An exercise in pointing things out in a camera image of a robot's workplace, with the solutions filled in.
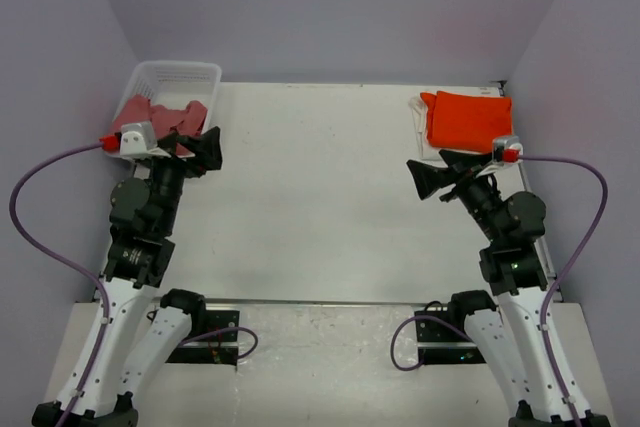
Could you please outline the pink t shirt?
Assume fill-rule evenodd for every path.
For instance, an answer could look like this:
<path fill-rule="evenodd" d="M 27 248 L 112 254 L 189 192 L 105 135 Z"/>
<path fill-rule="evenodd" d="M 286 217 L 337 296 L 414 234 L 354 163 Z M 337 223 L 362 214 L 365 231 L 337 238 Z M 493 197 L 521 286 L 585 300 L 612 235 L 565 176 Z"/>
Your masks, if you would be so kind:
<path fill-rule="evenodd" d="M 150 121 L 158 141 L 173 131 L 199 136 L 203 132 L 207 113 L 207 108 L 197 100 L 190 101 L 183 109 L 169 109 L 152 104 L 148 98 L 136 94 L 125 102 L 107 135 L 116 133 L 124 124 Z"/>

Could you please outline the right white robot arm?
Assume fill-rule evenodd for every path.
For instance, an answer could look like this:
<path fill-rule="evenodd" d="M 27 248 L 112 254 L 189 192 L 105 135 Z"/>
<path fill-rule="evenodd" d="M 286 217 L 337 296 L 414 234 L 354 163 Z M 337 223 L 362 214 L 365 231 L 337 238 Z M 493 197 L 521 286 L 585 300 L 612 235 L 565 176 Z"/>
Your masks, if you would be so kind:
<path fill-rule="evenodd" d="M 422 320 L 476 345 L 499 385 L 511 426 L 608 426 L 578 385 L 551 311 L 559 288 L 536 250 L 545 233 L 546 205 L 529 191 L 502 198 L 497 171 L 525 159 L 514 137 L 498 138 L 487 154 L 439 153 L 441 167 L 410 160 L 420 199 L 438 190 L 443 202 L 459 200 L 488 239 L 479 253 L 488 291 L 451 296 L 446 312 Z"/>

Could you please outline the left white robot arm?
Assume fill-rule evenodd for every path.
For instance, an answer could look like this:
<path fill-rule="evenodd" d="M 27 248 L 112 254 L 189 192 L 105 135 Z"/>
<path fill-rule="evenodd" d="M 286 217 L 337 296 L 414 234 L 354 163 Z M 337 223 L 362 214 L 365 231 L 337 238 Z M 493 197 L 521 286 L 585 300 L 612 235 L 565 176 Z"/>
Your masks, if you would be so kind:
<path fill-rule="evenodd" d="M 170 151 L 150 161 L 148 177 L 130 177 L 112 190 L 100 310 L 68 380 L 54 401 L 36 407 L 33 425 L 136 425 L 141 396 L 170 354 L 206 332 L 203 296 L 172 289 L 147 333 L 136 336 L 175 248 L 170 237 L 184 182 L 221 168 L 220 134 L 213 127 L 196 137 L 165 137 L 160 144 Z"/>

